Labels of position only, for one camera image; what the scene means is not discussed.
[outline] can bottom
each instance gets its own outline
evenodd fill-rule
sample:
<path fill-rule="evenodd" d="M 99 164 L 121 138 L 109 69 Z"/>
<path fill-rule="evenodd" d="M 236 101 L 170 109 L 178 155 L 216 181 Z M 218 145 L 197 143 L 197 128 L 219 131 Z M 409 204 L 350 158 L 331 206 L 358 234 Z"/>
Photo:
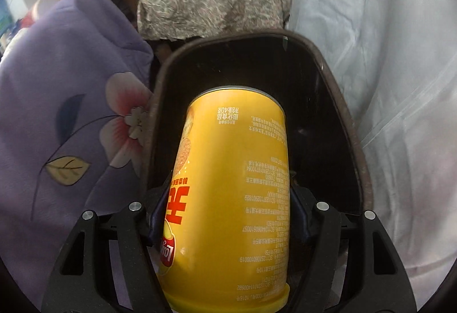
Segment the can bottom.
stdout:
<path fill-rule="evenodd" d="M 286 283 L 284 289 L 278 296 L 278 299 L 268 303 L 261 305 L 260 307 L 255 308 L 228 308 L 225 309 L 224 307 L 202 307 L 195 305 L 193 302 L 181 300 L 179 298 L 175 298 L 174 296 L 167 294 L 164 291 L 165 297 L 168 300 L 171 308 L 178 312 L 178 313 L 276 313 L 282 307 L 285 306 L 287 303 L 287 299 L 289 298 L 290 287 Z"/>

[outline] metal can rim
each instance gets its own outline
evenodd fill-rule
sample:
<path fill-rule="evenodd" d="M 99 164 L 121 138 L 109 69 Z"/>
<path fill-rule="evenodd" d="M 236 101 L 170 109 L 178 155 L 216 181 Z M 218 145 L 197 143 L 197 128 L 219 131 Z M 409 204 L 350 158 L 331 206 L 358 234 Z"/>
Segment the metal can rim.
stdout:
<path fill-rule="evenodd" d="M 219 91 L 219 90 L 246 90 L 246 91 L 254 91 L 255 93 L 258 93 L 258 94 L 261 94 L 263 96 L 266 96 L 267 98 L 271 99 L 272 101 L 274 101 L 276 103 L 276 105 L 281 109 L 282 111 L 282 114 L 284 115 L 284 118 L 286 117 L 286 113 L 284 112 L 284 109 L 282 108 L 282 106 L 279 104 L 279 102 L 274 98 L 272 97 L 270 94 L 262 91 L 262 90 L 259 90 L 259 89 L 256 89 L 256 88 L 252 88 L 252 87 L 249 87 L 249 86 L 236 86 L 236 85 L 227 85 L 227 86 L 218 86 L 218 87 L 215 87 L 215 88 L 211 88 L 211 89 L 208 89 L 206 91 L 203 91 L 202 93 L 198 94 L 189 104 L 189 108 L 190 106 L 192 105 L 193 102 L 195 102 L 199 97 L 201 96 L 204 96 L 205 94 L 209 94 L 209 93 L 212 93 L 213 91 Z"/>

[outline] brown bin rim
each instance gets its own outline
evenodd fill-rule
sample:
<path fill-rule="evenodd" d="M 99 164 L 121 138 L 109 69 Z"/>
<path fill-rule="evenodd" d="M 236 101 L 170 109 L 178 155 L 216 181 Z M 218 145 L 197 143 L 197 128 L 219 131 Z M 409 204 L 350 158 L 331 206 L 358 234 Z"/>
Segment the brown bin rim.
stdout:
<path fill-rule="evenodd" d="M 320 50 L 316 47 L 316 45 L 314 45 L 314 43 L 312 43 L 312 41 L 310 41 L 309 39 L 299 34 L 293 33 L 291 31 L 287 31 L 285 29 L 264 29 L 261 31 L 252 31 L 249 33 L 241 32 L 231 35 L 220 35 L 211 38 L 202 38 L 189 42 L 172 53 L 172 55 L 165 61 L 163 66 L 160 68 L 155 82 L 155 88 L 153 90 L 154 94 L 152 96 L 152 101 L 149 108 L 148 122 L 145 133 L 145 146 L 143 147 L 143 160 L 140 176 L 140 193 L 145 193 L 148 189 L 150 167 L 154 163 L 152 149 L 155 146 L 157 139 L 157 120 L 159 117 L 159 112 L 161 111 L 162 95 L 165 92 L 164 80 L 170 73 L 172 65 L 180 59 L 187 56 L 195 48 L 202 47 L 204 45 L 225 43 L 227 41 L 233 40 L 245 40 L 261 36 L 277 37 L 282 38 L 283 40 L 293 39 L 294 41 L 301 43 L 305 47 L 307 47 L 307 49 L 311 53 L 317 65 L 318 72 L 321 74 L 322 79 L 324 80 L 324 83 L 327 86 L 327 89 L 330 91 L 330 96 L 336 107 L 340 120 L 344 126 L 344 133 L 346 134 L 346 137 L 352 146 L 350 154 L 353 158 L 353 161 L 355 162 L 356 176 L 362 189 L 362 208 L 364 211 L 372 210 L 373 191 L 370 180 L 370 174 L 368 171 L 368 167 L 366 165 L 365 155 L 363 154 L 362 147 L 360 146 L 360 141 L 357 136 L 354 121 L 349 113 L 349 109 L 346 105 L 340 88 L 336 83 L 335 78 L 333 77 L 333 74 L 327 65 L 327 62 L 325 61 L 324 57 L 322 56 Z"/>

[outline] blue leaf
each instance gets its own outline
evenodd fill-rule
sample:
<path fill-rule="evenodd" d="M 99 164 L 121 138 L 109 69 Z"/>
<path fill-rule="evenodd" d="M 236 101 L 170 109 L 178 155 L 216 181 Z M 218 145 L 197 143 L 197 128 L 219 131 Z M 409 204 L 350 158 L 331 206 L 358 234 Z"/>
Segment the blue leaf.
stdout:
<path fill-rule="evenodd" d="M 71 136 L 78 119 L 79 109 L 85 95 L 75 95 L 68 98 L 60 106 L 56 115 L 56 131 L 59 142 L 62 145 Z"/>

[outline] white cloth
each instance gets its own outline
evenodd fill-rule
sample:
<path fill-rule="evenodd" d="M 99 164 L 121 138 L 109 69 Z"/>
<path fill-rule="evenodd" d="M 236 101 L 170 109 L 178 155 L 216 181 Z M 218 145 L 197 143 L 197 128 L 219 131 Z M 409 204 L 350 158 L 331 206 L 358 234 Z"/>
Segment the white cloth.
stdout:
<path fill-rule="evenodd" d="M 457 0 L 292 0 L 358 126 L 418 307 L 457 255 Z"/>

